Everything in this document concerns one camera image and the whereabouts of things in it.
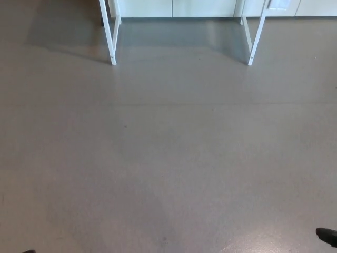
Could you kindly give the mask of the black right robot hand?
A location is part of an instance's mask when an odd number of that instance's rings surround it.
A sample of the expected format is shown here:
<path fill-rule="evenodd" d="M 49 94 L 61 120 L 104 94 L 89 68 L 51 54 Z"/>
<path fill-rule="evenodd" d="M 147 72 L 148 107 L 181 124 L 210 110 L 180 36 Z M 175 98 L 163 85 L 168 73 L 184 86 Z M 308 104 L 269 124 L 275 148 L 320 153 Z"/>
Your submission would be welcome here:
<path fill-rule="evenodd" d="M 328 228 L 316 228 L 316 235 L 331 247 L 337 247 L 337 231 Z"/>

